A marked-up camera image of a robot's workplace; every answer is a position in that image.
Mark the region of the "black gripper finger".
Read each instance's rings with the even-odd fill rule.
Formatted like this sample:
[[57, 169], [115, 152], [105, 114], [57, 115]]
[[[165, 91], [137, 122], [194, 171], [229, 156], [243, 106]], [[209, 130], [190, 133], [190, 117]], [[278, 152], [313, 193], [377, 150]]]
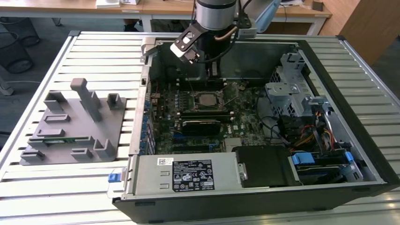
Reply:
[[214, 61], [209, 63], [207, 66], [210, 78], [221, 78], [221, 62]]

